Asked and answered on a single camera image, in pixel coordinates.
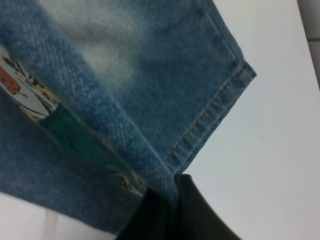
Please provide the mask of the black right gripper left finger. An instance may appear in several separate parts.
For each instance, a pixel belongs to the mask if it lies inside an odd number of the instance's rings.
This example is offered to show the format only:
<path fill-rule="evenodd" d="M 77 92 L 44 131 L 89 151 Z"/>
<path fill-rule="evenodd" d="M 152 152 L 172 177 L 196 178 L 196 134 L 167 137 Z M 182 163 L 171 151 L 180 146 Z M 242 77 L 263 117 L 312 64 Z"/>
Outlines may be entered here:
<path fill-rule="evenodd" d="M 118 240 L 180 240 L 180 207 L 148 189 Z"/>

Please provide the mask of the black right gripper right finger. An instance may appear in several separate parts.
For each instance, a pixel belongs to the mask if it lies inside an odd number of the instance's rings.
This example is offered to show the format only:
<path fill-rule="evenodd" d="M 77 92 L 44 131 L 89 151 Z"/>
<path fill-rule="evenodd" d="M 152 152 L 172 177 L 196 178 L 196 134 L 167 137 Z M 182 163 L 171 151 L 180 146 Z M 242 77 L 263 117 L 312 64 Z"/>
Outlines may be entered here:
<path fill-rule="evenodd" d="M 181 240 L 238 240 L 201 195 L 188 174 L 177 174 L 179 190 L 179 238 Z"/>

